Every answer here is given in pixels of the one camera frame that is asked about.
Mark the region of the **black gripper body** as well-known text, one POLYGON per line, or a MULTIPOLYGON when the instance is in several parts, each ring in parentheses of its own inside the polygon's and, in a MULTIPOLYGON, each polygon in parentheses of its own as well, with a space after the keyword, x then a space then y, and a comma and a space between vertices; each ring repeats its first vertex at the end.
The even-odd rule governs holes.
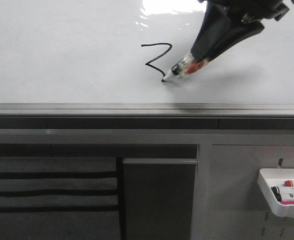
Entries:
POLYGON ((281 0, 209 0, 203 23, 249 24, 263 19, 279 21, 289 11, 281 0))

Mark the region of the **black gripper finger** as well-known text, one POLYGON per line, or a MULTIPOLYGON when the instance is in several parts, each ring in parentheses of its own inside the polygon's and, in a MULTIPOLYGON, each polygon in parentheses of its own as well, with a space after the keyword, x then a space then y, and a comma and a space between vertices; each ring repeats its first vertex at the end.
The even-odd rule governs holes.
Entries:
POLYGON ((229 31, 231 20, 229 6, 208 3, 200 32, 190 50, 198 62, 212 56, 211 51, 218 41, 229 31))
POLYGON ((213 45, 211 50, 206 54, 206 58, 211 62, 222 53, 238 44, 239 42, 261 33, 264 26, 259 21, 248 24, 235 23, 223 36, 213 45))

